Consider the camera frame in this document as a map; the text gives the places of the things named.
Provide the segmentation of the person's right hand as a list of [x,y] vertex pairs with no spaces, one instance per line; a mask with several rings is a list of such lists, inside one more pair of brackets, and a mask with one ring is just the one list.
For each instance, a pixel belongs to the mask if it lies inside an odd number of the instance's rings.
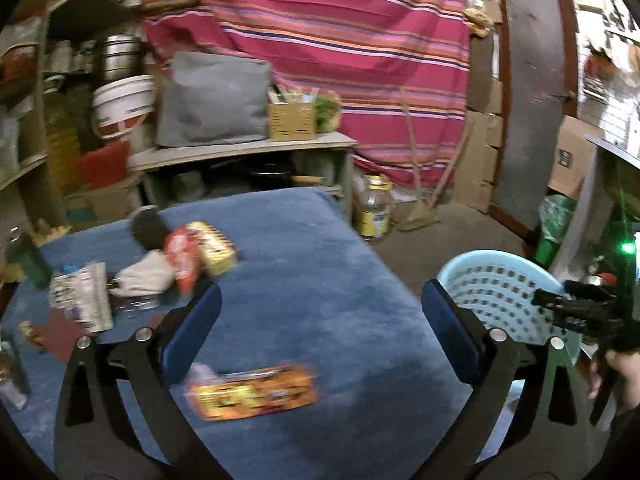
[[588,398],[597,399],[605,375],[615,372],[618,376],[613,389],[617,413],[622,414],[638,408],[640,400],[639,370],[640,356],[634,352],[616,352],[608,350],[597,352],[590,363],[590,389]]

